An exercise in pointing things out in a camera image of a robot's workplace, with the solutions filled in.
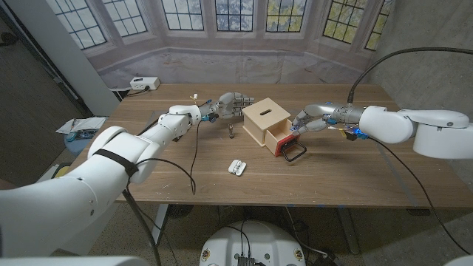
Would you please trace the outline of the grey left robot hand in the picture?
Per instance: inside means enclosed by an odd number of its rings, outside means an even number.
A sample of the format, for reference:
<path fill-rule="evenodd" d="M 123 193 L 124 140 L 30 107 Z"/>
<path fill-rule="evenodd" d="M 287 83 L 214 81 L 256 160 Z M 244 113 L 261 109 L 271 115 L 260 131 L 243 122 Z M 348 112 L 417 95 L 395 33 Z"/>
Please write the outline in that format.
<path fill-rule="evenodd" d="M 202 121 L 215 122 L 217 119 L 229 119 L 243 116 L 242 110 L 254 103 L 254 98 L 239 92 L 227 92 L 217 101 L 200 106 Z"/>

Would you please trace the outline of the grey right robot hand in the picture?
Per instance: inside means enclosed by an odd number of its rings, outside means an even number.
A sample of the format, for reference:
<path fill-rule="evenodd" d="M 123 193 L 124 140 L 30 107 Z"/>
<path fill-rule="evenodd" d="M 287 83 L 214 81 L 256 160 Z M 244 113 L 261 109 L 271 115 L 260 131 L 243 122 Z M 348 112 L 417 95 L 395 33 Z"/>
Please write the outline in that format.
<path fill-rule="evenodd" d="M 312 103 L 307 105 L 291 123 L 293 135 L 305 132 L 318 132 L 337 123 L 357 124 L 364 107 L 346 106 L 334 102 Z"/>

